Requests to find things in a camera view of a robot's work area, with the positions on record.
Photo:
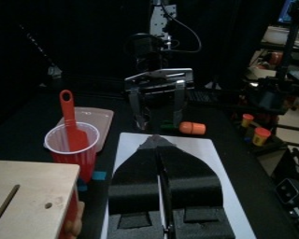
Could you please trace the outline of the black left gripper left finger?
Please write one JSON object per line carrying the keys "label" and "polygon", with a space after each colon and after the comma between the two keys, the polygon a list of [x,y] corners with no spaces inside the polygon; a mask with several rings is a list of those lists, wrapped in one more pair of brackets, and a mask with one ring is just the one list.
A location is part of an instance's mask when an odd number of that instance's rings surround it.
{"label": "black left gripper left finger", "polygon": [[148,134],[121,134],[108,190],[106,239],[163,239],[159,179]]}

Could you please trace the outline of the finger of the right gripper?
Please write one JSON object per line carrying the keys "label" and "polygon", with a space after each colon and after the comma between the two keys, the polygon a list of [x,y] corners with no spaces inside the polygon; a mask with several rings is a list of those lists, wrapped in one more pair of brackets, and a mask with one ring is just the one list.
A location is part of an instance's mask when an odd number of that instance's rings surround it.
{"label": "finger of the right gripper", "polygon": [[144,131],[148,127],[151,113],[144,104],[144,98],[139,88],[133,88],[131,90],[128,93],[128,100],[133,112],[136,126],[141,131]]}
{"label": "finger of the right gripper", "polygon": [[175,85],[175,106],[173,106],[173,126],[177,127],[181,121],[181,109],[184,104],[185,82],[176,81]]}

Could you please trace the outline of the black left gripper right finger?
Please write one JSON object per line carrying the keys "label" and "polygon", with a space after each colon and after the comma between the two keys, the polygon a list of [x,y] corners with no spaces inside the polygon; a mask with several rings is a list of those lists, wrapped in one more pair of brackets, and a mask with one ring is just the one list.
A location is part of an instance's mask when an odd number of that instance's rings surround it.
{"label": "black left gripper right finger", "polygon": [[155,159],[168,239],[235,239],[215,171],[163,137]]}

